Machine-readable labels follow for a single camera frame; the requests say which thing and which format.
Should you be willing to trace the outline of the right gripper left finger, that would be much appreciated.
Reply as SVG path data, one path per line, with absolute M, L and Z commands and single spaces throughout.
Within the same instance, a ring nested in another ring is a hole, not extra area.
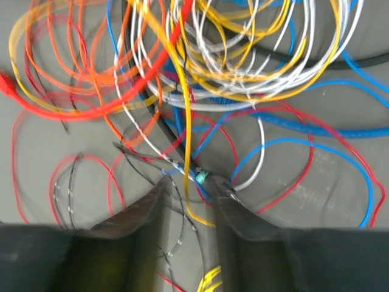
M 164 176 L 90 229 L 1 225 L 2 291 L 153 291 L 163 225 Z

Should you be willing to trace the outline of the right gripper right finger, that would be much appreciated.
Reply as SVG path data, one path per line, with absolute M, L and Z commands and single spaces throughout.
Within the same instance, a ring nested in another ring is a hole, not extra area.
M 251 213 L 212 176 L 224 291 L 387 291 L 385 229 L 282 228 Z

